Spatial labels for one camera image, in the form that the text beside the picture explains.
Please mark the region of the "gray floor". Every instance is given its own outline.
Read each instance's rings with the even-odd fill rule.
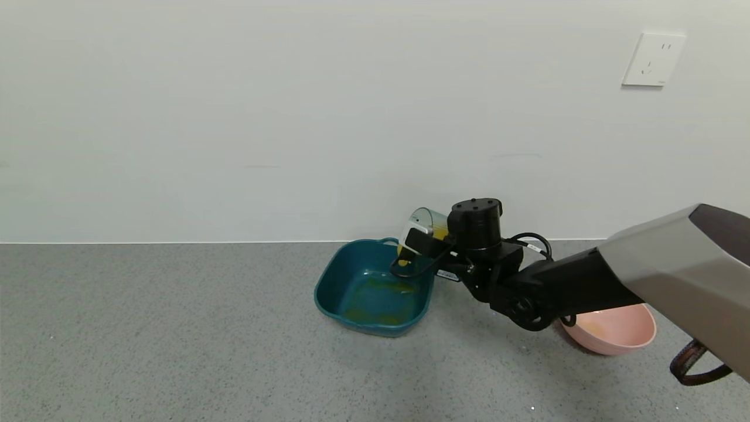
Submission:
[[[405,337],[347,331],[312,298],[338,246],[0,245],[0,418],[747,420],[737,375],[672,379],[689,338],[660,315],[649,347],[602,357],[438,279]]]

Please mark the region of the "black cable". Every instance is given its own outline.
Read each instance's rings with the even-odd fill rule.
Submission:
[[[543,236],[541,236],[539,234],[527,231],[526,233],[516,234],[515,236],[510,237],[510,238],[506,239],[505,241],[506,242],[510,242],[510,243],[516,243],[517,245],[528,247],[529,243],[528,242],[524,242],[523,240],[521,240],[524,237],[531,237],[531,238],[537,239],[539,242],[541,242],[541,244],[544,245],[544,248],[546,249],[546,251],[544,251],[546,253],[543,253],[543,252],[539,252],[539,253],[542,256],[544,256],[545,258],[547,258],[548,261],[554,261],[554,259],[552,259],[552,245],[550,245],[550,243]]]
[[[419,276],[424,275],[430,268],[435,267],[438,262],[440,262],[441,259],[443,259],[444,256],[448,252],[453,249],[453,245],[449,245],[447,248],[445,248],[444,251],[440,252],[439,255],[437,255],[437,258],[433,259],[432,262],[430,262],[425,268],[422,268],[421,270],[417,271],[414,274],[401,274],[398,271],[396,271],[396,263],[399,261],[398,257],[391,262],[391,265],[388,267],[391,270],[391,274],[394,276],[397,276],[399,279],[415,279]]]

